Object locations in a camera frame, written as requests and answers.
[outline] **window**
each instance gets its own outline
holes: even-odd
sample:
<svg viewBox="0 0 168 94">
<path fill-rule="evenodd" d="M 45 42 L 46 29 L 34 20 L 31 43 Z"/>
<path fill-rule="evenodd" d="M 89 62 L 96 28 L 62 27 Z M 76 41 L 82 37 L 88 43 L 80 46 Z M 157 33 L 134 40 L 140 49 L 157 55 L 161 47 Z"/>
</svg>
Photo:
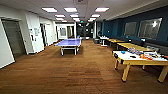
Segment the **window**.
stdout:
<svg viewBox="0 0 168 94">
<path fill-rule="evenodd" d="M 141 21 L 138 37 L 156 39 L 162 18 Z"/>
<path fill-rule="evenodd" d="M 136 22 L 126 23 L 125 25 L 125 36 L 134 36 L 136 28 Z"/>
</svg>

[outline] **door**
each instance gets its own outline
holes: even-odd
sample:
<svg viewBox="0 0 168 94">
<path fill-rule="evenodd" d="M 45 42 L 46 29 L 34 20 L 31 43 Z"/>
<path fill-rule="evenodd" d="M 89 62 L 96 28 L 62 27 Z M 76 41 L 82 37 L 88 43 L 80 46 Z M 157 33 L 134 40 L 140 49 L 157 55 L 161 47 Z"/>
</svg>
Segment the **door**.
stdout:
<svg viewBox="0 0 168 94">
<path fill-rule="evenodd" d="M 42 38 L 43 38 L 43 44 L 44 47 L 47 46 L 47 38 L 46 38 L 46 32 L 45 32 L 45 25 L 44 24 L 40 24 L 41 27 L 41 33 L 42 33 Z"/>
<path fill-rule="evenodd" d="M 23 38 L 18 21 L 3 20 L 2 24 L 8 38 L 8 42 L 13 53 L 14 58 L 26 54 Z"/>
</svg>

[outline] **light fixture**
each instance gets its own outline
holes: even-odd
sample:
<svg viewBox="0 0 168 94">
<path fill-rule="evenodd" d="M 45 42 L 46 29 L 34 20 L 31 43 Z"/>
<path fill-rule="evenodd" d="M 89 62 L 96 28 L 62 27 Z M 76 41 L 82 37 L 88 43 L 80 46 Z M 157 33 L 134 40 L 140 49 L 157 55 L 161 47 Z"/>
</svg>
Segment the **light fixture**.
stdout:
<svg viewBox="0 0 168 94">
<path fill-rule="evenodd" d="M 71 14 L 70 16 L 71 16 L 71 17 L 78 17 L 77 14 Z"/>
<path fill-rule="evenodd" d="M 100 17 L 99 14 L 93 14 L 92 17 Z"/>
<path fill-rule="evenodd" d="M 56 17 L 65 17 L 63 14 L 56 14 Z"/>
<path fill-rule="evenodd" d="M 74 20 L 79 20 L 79 18 L 73 18 Z"/>
<path fill-rule="evenodd" d="M 96 20 L 96 18 L 90 18 L 90 20 Z"/>
<path fill-rule="evenodd" d="M 107 11 L 109 8 L 105 8 L 105 7 L 101 7 L 101 8 L 97 8 L 95 11 L 96 12 L 105 12 Z"/>
<path fill-rule="evenodd" d="M 62 22 L 67 22 L 67 20 L 62 20 Z"/>
<path fill-rule="evenodd" d="M 88 22 L 93 22 L 93 20 L 88 20 Z"/>
<path fill-rule="evenodd" d="M 157 25 L 157 23 L 156 23 L 156 21 L 154 21 L 154 23 L 153 23 L 153 27 L 156 27 L 156 25 Z"/>
<path fill-rule="evenodd" d="M 57 10 L 55 8 L 42 8 L 42 9 L 47 12 L 57 12 Z"/>
<path fill-rule="evenodd" d="M 67 12 L 77 12 L 76 8 L 64 8 Z"/>
<path fill-rule="evenodd" d="M 64 20 L 63 18 L 56 18 L 57 20 Z"/>
<path fill-rule="evenodd" d="M 80 22 L 80 20 L 75 20 L 75 22 Z"/>
</svg>

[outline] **trash can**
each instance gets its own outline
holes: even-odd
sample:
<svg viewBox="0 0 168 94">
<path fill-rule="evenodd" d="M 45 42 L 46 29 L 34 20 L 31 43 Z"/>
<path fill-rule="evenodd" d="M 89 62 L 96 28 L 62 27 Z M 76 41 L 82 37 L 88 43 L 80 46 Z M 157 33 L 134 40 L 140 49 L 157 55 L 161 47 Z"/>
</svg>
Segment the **trash can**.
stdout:
<svg viewBox="0 0 168 94">
<path fill-rule="evenodd" d="M 94 39 L 93 40 L 95 44 L 99 44 L 100 43 L 100 39 Z"/>
</svg>

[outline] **table tennis table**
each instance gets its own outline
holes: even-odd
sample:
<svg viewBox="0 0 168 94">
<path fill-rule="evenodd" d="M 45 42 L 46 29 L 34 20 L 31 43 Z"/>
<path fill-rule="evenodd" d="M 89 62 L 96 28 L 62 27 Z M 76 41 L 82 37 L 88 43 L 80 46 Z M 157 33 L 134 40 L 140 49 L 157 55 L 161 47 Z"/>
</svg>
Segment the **table tennis table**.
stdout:
<svg viewBox="0 0 168 94">
<path fill-rule="evenodd" d="M 60 46 L 61 47 L 61 54 L 64 55 L 64 50 L 65 49 L 74 49 L 75 50 L 75 55 L 79 51 L 79 47 L 81 45 L 81 40 L 80 38 L 69 38 L 69 39 L 64 39 L 54 46 Z"/>
</svg>

